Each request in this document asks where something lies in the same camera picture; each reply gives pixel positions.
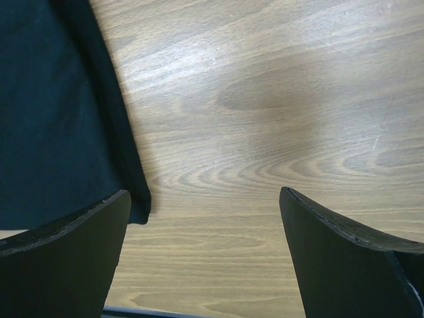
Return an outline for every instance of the light brown wood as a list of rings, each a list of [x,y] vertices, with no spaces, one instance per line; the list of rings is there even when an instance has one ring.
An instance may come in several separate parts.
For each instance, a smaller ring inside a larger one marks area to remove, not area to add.
[[[154,200],[109,305],[304,317],[281,186],[424,241],[424,2],[92,3]]]

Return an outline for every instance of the folded cloth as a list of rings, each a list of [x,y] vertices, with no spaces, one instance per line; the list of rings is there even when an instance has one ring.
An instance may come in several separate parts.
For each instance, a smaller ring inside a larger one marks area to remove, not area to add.
[[[120,189],[150,192],[88,0],[0,2],[0,229],[31,229]]]

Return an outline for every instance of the dark blue fabric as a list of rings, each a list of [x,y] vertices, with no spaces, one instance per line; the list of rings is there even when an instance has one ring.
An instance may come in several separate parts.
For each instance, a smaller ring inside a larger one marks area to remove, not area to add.
[[[130,191],[150,192],[87,0],[0,2],[0,229],[29,229]]]

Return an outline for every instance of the wood grain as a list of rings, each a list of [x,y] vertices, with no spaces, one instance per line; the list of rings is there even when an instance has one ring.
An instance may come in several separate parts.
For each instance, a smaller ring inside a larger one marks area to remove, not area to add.
[[[109,305],[304,317],[281,186],[424,241],[424,2],[92,4],[154,199]]]

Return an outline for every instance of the dark fabric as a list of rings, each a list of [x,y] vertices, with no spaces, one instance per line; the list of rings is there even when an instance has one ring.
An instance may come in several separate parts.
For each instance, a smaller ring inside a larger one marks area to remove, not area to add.
[[[0,1],[0,229],[30,229],[120,189],[150,192],[87,0]]]

